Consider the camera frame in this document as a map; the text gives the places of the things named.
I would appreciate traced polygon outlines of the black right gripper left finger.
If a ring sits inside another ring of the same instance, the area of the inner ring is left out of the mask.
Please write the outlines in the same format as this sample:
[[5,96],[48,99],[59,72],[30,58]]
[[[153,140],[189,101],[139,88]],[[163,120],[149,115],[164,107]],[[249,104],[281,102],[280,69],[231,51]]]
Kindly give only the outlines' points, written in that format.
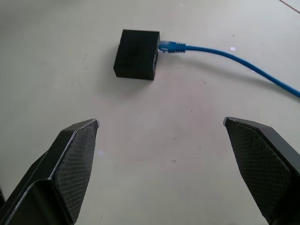
[[90,181],[98,119],[60,131],[0,209],[2,225],[73,225]]

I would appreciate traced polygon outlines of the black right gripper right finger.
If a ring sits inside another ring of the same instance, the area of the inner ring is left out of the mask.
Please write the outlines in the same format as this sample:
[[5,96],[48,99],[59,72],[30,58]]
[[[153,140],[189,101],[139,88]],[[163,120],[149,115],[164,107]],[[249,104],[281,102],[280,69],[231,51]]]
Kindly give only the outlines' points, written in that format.
[[272,127],[226,117],[239,172],[270,225],[300,223],[300,155]]

